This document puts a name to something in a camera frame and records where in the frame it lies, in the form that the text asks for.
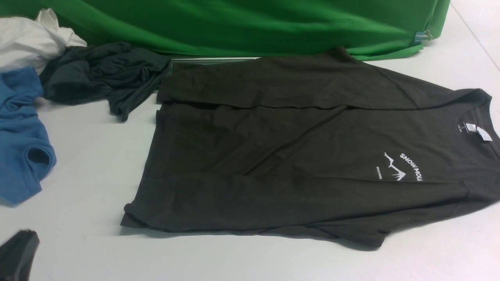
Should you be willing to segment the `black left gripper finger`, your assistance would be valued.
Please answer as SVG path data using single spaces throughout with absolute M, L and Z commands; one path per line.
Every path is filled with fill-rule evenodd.
M 20 230 L 0 247 L 0 280 L 28 281 L 39 247 L 35 231 Z

